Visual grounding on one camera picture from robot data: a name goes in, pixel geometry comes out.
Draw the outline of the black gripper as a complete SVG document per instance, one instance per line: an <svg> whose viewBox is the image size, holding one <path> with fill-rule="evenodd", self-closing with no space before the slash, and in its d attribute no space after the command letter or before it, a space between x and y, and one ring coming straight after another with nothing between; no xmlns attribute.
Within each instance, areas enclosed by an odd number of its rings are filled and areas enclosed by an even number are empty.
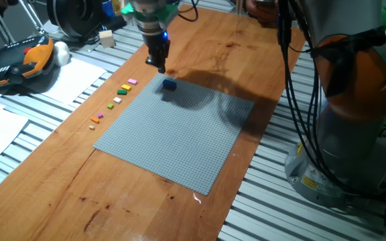
<svg viewBox="0 0 386 241"><path fill-rule="evenodd" d="M144 42L148 47L149 56L145 63L154 66L158 72L166 72L166 58L169 54L170 40L166 30L143 35Z"/></svg>

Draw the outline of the person hand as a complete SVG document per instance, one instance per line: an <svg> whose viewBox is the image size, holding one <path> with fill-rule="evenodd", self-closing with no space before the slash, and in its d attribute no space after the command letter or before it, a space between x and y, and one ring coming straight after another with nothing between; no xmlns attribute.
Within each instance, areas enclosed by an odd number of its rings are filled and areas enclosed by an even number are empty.
<svg viewBox="0 0 386 241"><path fill-rule="evenodd" d="M277 1L258 1L246 0L245 11L250 17L259 21L259 23L274 23L277 20Z"/></svg>

